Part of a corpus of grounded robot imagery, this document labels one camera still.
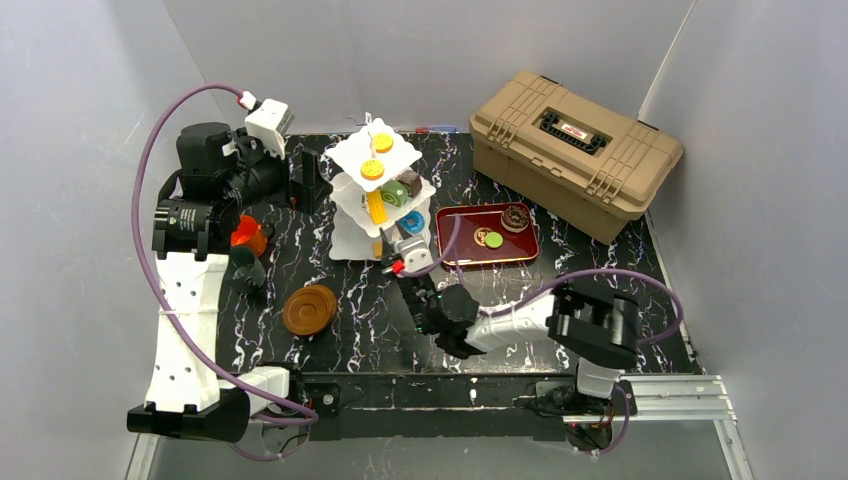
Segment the white three-tier cake stand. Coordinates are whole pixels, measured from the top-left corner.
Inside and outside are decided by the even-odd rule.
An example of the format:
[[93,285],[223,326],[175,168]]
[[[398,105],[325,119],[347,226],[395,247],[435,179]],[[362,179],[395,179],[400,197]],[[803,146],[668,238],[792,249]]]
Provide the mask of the white three-tier cake stand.
[[415,170],[423,153],[367,112],[359,129],[325,154],[338,170],[330,180],[336,211],[329,257],[379,261],[399,251],[413,255],[414,267],[429,261],[436,187]]

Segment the yellow decorated cake slice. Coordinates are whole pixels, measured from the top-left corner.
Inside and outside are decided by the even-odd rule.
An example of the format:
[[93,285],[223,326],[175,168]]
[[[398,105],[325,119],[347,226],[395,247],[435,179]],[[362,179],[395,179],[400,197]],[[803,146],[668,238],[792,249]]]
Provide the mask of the yellow decorated cake slice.
[[379,190],[365,194],[366,204],[370,219],[375,225],[380,225],[388,220],[385,203]]

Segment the blue sprinkled donut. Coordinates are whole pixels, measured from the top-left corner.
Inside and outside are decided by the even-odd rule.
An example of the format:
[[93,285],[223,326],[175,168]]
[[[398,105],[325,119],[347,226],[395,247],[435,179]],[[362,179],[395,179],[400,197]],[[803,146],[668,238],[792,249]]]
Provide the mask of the blue sprinkled donut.
[[398,220],[397,224],[406,233],[418,235],[426,228],[426,218],[420,211],[413,210]]

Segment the green swirl roll cake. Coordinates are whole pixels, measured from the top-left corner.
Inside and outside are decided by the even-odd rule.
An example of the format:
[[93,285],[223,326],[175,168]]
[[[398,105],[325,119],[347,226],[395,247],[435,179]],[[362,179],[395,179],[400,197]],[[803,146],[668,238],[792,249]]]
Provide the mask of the green swirl roll cake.
[[410,199],[407,190],[397,180],[390,180],[380,187],[385,203],[400,208]]

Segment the green round macaron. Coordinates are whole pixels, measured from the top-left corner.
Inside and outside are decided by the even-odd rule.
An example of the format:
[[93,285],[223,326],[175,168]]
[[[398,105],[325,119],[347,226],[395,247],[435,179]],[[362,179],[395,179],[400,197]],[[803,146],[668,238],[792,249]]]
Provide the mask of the green round macaron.
[[485,234],[483,242],[489,249],[499,249],[502,247],[504,239],[500,233],[490,231]]

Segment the chocolate swirl roll cake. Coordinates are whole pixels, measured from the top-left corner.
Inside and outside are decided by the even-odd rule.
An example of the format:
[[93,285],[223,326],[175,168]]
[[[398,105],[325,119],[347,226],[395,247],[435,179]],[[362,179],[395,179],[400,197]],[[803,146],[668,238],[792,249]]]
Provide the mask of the chocolate swirl roll cake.
[[415,171],[404,171],[397,176],[396,180],[404,186],[410,198],[418,196],[423,189],[423,180]]

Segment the chocolate sprinkled donut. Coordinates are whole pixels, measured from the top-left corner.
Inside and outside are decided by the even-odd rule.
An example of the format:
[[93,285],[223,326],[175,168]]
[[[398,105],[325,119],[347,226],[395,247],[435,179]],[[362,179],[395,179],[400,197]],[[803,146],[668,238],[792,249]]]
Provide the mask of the chocolate sprinkled donut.
[[529,211],[523,207],[509,205],[500,216],[502,227],[513,234],[519,234],[527,230],[531,225],[531,217]]

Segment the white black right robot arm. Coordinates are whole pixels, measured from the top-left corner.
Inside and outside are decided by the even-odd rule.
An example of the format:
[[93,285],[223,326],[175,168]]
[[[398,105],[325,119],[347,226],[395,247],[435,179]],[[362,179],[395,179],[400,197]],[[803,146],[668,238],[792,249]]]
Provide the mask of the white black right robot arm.
[[397,282],[416,330],[455,358],[550,339],[578,356],[577,393],[599,399],[637,363],[639,303],[620,290],[556,280],[532,299],[482,307],[459,284],[438,290],[428,275],[402,274]]

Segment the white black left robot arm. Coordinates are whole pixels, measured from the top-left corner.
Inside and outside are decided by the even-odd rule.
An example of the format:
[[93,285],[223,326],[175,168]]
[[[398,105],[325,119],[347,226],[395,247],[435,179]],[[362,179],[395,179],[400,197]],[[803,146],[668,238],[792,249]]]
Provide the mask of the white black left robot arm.
[[227,270],[254,288],[265,279],[258,256],[231,237],[244,209],[280,201],[310,214],[328,185],[315,153],[304,154],[304,177],[295,181],[283,137],[221,122],[185,127],[176,152],[180,165],[157,195],[152,244],[139,250],[159,305],[157,347],[145,398],[128,411],[126,425],[135,433],[235,443],[254,415],[287,396],[290,372],[271,364],[236,375],[216,362]]

